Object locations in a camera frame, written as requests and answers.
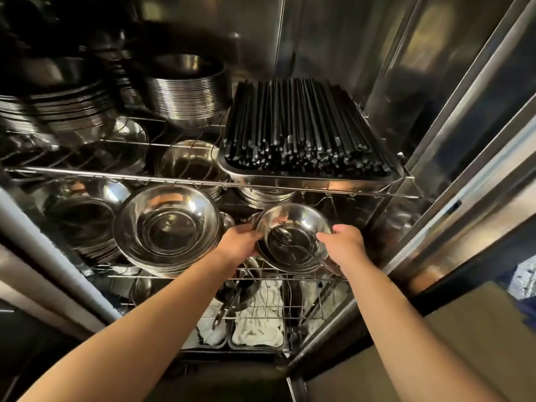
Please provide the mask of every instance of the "hand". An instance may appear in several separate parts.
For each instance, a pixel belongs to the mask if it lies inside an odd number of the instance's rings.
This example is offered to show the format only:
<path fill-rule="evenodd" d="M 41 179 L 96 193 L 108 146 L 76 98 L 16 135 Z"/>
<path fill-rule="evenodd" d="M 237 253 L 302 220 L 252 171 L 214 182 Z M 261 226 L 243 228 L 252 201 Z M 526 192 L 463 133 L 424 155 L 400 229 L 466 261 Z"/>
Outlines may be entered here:
<path fill-rule="evenodd" d="M 239 224 L 228 229 L 214 250 L 219 261 L 229 268 L 229 276 L 236 272 L 236 267 L 255 254 L 255 242 L 263 236 L 260 231 L 251 230 L 251 224 Z"/>
<path fill-rule="evenodd" d="M 353 226 L 335 224 L 333 234 L 317 233 L 316 238 L 326 245 L 330 258 L 340 265 L 345 276 L 352 265 L 370 262 L 365 252 L 363 236 Z"/>

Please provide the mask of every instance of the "forearm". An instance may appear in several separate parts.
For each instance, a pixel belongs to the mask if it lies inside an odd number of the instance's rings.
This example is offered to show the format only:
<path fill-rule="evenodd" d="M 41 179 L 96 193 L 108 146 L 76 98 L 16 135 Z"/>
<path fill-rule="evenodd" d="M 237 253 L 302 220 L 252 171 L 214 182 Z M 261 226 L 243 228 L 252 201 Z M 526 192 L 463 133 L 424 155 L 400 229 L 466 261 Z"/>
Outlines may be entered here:
<path fill-rule="evenodd" d="M 370 261 L 346 270 L 367 328 L 402 400 L 504 400 L 434 336 L 402 292 Z"/>
<path fill-rule="evenodd" d="M 216 251 L 71 351 L 22 400 L 143 400 L 226 278 Z"/>

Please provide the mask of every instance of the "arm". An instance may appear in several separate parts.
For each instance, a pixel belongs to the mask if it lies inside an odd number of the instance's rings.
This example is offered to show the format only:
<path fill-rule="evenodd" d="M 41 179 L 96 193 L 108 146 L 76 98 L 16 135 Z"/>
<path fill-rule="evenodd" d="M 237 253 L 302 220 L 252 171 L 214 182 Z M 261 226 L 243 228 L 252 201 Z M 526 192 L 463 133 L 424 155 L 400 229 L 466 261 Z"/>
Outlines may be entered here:
<path fill-rule="evenodd" d="M 436 338 L 398 287 L 370 262 L 358 229 L 318 233 L 348 278 L 361 315 L 401 400 L 505 401 Z"/>
<path fill-rule="evenodd" d="M 251 224 L 229 229 L 215 250 L 67 354 L 20 401 L 143 400 L 259 234 Z"/>

